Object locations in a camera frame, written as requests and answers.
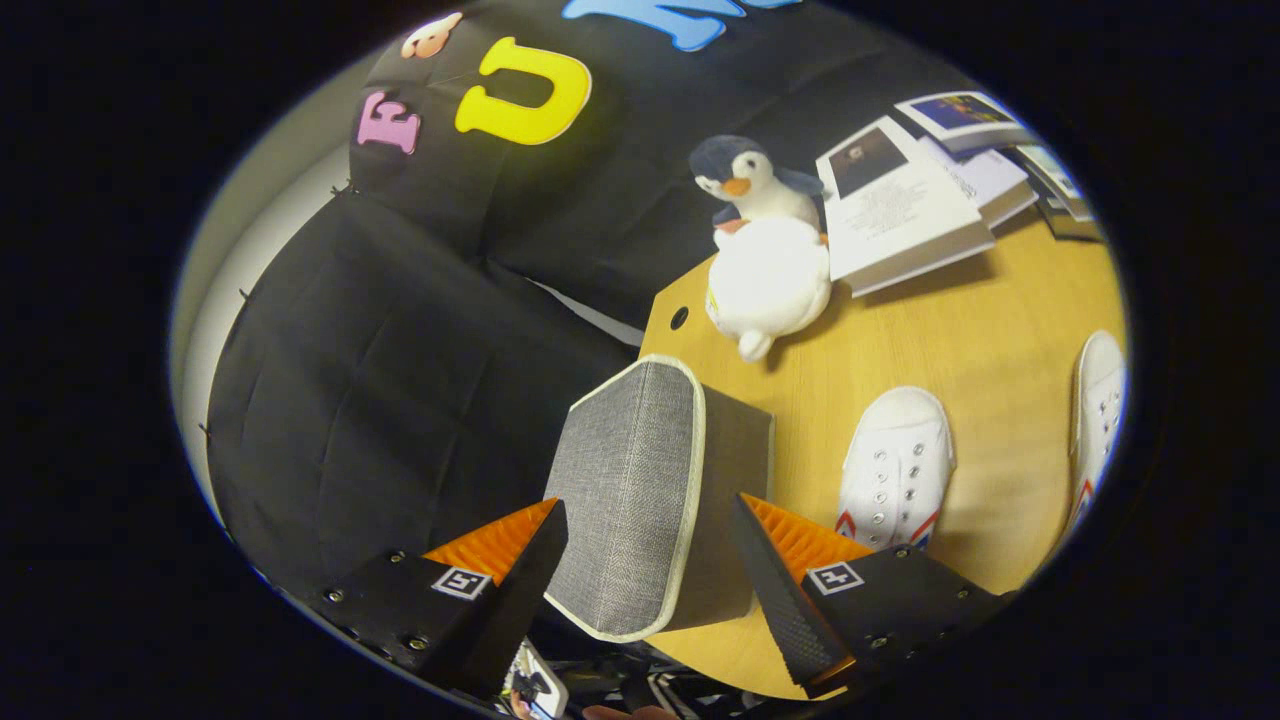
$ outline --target penguin beak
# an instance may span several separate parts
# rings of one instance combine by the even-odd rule
[[[746,178],[727,179],[723,184],[721,184],[721,187],[724,188],[724,192],[732,195],[733,197],[742,197],[749,190],[751,190],[751,181]]]

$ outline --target red stripe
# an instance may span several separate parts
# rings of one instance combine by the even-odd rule
[[[1080,488],[1080,497],[1075,498],[1075,507],[1071,509],[1073,516],[1080,510],[1080,505],[1084,503],[1084,496],[1093,497],[1093,486],[1089,483],[1088,478],[1084,479],[1084,487]]]
[[[915,538],[920,537],[920,533],[923,533],[925,528],[928,528],[929,525],[932,525],[933,521],[938,519],[938,512],[941,512],[941,509],[934,510],[933,515],[929,515],[929,519],[925,520],[923,525],[920,525],[919,528],[915,529],[915,533],[911,534],[911,541],[910,542],[915,542]]]
[[[841,512],[840,514],[840,519],[836,520],[836,532],[838,533],[840,532],[840,527],[844,525],[844,524],[846,524],[846,523],[849,524],[849,536],[850,537],[855,536],[858,533],[858,528],[854,525],[854,519],[849,516],[849,511],[847,510],[845,510],[844,512]]]

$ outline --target black fabric backdrop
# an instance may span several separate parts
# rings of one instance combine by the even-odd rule
[[[543,282],[644,327],[653,296],[710,256],[721,204],[692,182],[703,138],[813,159],[924,92],[946,63],[819,4],[751,10],[698,53],[559,0],[476,3],[444,49],[406,28],[352,97],[351,186],[270,264],[218,363],[209,464],[229,534],[296,596],[390,547],[429,550],[541,496],[568,406],[635,357]],[[549,83],[479,74],[498,38],[593,73],[563,135],[524,146],[453,117],[468,87],[540,105]],[[379,90],[422,118],[417,147],[355,141]]]
[[[352,99],[352,140],[364,97],[422,117],[411,156],[352,141],[357,190],[417,220],[463,256],[481,256],[634,327],[653,296],[714,252],[712,215],[723,204],[692,182],[689,152],[718,133],[745,135],[776,165],[813,173],[813,160],[896,101],[977,87],[947,63],[837,9],[803,3],[723,18],[724,35],[696,53],[608,15],[567,20],[562,0],[481,1],[429,59],[392,42]],[[573,124],[536,146],[483,131],[460,133],[462,95],[529,106],[545,79],[513,70],[481,76],[503,36],[577,58],[591,95]]]

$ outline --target gray storage bin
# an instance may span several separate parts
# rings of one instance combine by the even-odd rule
[[[570,409],[545,497],[568,546],[545,597],[591,637],[632,642],[741,618],[739,492],[769,497],[773,416],[648,355]]]

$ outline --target white canvas shoe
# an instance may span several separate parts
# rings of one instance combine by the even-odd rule
[[[1116,338],[1106,331],[1089,336],[1073,384],[1071,514],[1064,539],[1088,512],[1111,457],[1116,429],[1124,421],[1125,364]]]
[[[924,548],[954,469],[938,398],[918,387],[886,392],[863,413],[849,443],[836,532],[872,550]]]

